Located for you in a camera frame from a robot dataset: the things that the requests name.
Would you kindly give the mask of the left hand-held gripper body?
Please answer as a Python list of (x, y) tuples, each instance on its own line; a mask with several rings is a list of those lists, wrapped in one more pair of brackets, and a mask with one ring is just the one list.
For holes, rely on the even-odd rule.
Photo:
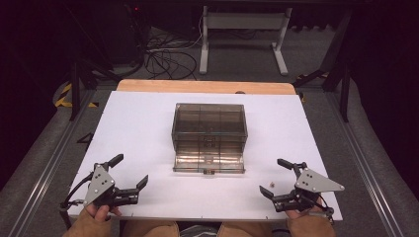
[(85, 207), (95, 204), (98, 207), (107, 205), (109, 208), (113, 208), (138, 203), (138, 188), (121, 190), (116, 187), (116, 181), (109, 174), (109, 169), (115, 166), (114, 162), (94, 166), (91, 183), (83, 201)]

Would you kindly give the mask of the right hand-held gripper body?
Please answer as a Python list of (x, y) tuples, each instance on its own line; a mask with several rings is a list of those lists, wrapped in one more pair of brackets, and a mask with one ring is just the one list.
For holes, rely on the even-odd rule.
[(304, 211), (316, 205), (322, 209), (322, 213), (333, 213), (332, 207), (327, 203), (320, 204), (318, 200), (322, 198), (323, 193), (342, 192), (345, 187), (309, 169), (305, 162), (293, 163), (293, 171), (296, 177), (294, 189), (287, 195), (272, 198), (276, 212)]

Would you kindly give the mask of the person's left hand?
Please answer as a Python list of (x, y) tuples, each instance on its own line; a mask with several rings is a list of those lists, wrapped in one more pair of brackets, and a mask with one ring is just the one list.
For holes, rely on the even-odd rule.
[(96, 206), (94, 203), (86, 207), (87, 212), (97, 221), (106, 222), (111, 215), (121, 216), (122, 213), (118, 207), (110, 208), (108, 205)]

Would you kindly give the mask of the person's right hand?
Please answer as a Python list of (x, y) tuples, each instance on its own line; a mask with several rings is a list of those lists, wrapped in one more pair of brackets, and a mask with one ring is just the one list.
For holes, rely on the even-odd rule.
[(321, 211), (322, 209), (315, 205), (312, 209), (306, 209), (304, 211), (286, 210), (286, 215), (288, 216), (289, 219), (297, 219), (305, 215), (308, 215), (311, 212), (321, 212)]

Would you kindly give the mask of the person's right leg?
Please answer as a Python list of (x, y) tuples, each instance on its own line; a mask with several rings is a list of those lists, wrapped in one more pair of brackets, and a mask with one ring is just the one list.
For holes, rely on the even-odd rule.
[(217, 237), (274, 237), (270, 223), (265, 222), (223, 222)]

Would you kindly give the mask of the person's leg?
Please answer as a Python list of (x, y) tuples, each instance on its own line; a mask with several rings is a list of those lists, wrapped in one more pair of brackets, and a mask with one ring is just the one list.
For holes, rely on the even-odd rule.
[(265, 222), (223, 222), (217, 237), (274, 237), (270, 223)]
[(180, 231), (175, 221), (131, 220), (123, 230), (123, 237), (179, 237)]

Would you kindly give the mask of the white table board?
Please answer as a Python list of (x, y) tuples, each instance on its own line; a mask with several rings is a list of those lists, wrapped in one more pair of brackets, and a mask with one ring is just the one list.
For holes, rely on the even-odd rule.
[[(178, 103), (241, 104), (248, 138), (243, 174), (180, 173), (173, 171), (175, 151), (171, 129)], [(260, 193), (262, 186), (275, 195), (289, 193), (292, 171), (279, 158), (305, 162), (325, 174), (311, 128), (296, 95), (142, 93), (111, 94), (75, 177), (80, 182), (95, 164), (118, 154), (124, 160), (110, 171), (120, 189), (133, 188), (148, 176), (136, 205), (126, 205), (125, 218), (175, 220), (252, 220), (284, 218)]]

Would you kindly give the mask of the person's left leg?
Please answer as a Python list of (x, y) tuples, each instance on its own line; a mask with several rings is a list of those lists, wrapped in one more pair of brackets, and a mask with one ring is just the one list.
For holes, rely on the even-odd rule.
[(180, 231), (175, 221), (131, 220), (123, 230), (123, 237), (179, 237)]

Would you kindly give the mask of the clear brown plastic drawer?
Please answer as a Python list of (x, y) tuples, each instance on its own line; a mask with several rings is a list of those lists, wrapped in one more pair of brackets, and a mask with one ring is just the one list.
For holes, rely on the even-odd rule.
[(243, 174), (244, 145), (230, 141), (180, 142), (175, 148), (174, 172)]

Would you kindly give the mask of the yellow black floor tape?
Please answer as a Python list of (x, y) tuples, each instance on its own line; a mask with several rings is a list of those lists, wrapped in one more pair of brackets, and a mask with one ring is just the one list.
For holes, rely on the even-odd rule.
[[(69, 92), (71, 90), (72, 84), (70, 82), (67, 82), (67, 84), (63, 87), (60, 95), (58, 96), (56, 102), (54, 105), (58, 107), (64, 107), (64, 108), (72, 108), (72, 103), (66, 101), (66, 96), (69, 95)], [(88, 104), (88, 108), (98, 108), (100, 104), (98, 102), (90, 102)]]

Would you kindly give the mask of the black tripod stand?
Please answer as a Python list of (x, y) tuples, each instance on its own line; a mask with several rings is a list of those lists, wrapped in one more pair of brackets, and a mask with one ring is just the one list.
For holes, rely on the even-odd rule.
[(322, 89), (325, 92), (332, 92), (338, 85), (341, 85), (339, 113), (344, 122), (348, 122), (348, 102), (350, 89), (350, 68), (347, 62), (337, 63), (331, 69), (315, 70), (308, 75), (299, 75), (293, 82), (293, 86), (298, 88), (316, 78), (325, 77), (322, 84)]
[(117, 74), (105, 69), (93, 61), (85, 58), (75, 59), (70, 68), (70, 84), (71, 84), (71, 120), (75, 120), (81, 111), (80, 84), (83, 84), (87, 90), (95, 90), (98, 85), (98, 79), (95, 72), (98, 72), (106, 79), (110, 79), (119, 83), (122, 78)]

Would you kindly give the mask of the clear brown plastic organizer box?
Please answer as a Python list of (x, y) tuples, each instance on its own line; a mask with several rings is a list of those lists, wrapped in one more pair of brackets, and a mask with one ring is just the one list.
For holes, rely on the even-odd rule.
[(178, 103), (171, 135), (176, 152), (242, 153), (248, 137), (244, 106)]

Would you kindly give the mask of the dark equipment cabinet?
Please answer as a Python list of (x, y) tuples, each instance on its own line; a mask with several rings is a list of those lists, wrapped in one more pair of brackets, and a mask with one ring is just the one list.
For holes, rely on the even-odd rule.
[(105, 2), (96, 8), (96, 21), (106, 53), (113, 64), (141, 64), (143, 52), (128, 4)]

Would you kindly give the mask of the grey metal rail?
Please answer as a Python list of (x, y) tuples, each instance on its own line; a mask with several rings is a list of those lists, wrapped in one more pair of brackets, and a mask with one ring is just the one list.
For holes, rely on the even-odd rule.
[(65, 130), (60, 136), (60, 139), (55, 146), (51, 156), (48, 158), (48, 162), (42, 170), (41, 176), (35, 182), (35, 186), (32, 188), (24, 207), (20, 211), (20, 214), (7, 237), (23, 237), (26, 233), (28, 226), (31, 223), (36, 211), (38, 210), (42, 199), (53, 179), (53, 176), (58, 169), (61, 160), (63, 159), (63, 154), (68, 147), (70, 138), (73, 135), (78, 122), (86, 111), (86, 108), (94, 94), (94, 90), (87, 90), (81, 97), (81, 108), (79, 109), (78, 114), (74, 117), (73, 120), (69, 120), (67, 122)]
[(325, 98), (328, 101), (334, 117), (337, 119), (340, 128), (343, 130), (345, 139), (349, 143), (351, 152), (353, 153), (354, 162), (360, 172), (366, 189), (372, 199), (378, 216), (389, 237), (405, 237), (399, 223), (397, 222), (393, 211), (391, 210), (387, 199), (385, 198), (382, 188), (371, 169), (365, 153), (362, 151), (350, 124), (344, 121), (340, 113), (339, 102), (332, 93), (326, 93)]

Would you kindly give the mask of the white metal stand frame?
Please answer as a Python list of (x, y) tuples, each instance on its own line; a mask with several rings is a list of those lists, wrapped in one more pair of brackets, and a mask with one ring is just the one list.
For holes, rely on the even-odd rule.
[(284, 13), (218, 13), (211, 12), (208, 6), (203, 7), (201, 22), (201, 74), (208, 72), (209, 65), (209, 30), (276, 30), (279, 36), (271, 43), (280, 73), (289, 74), (283, 54), (282, 45), (285, 39), (292, 8), (287, 8)]

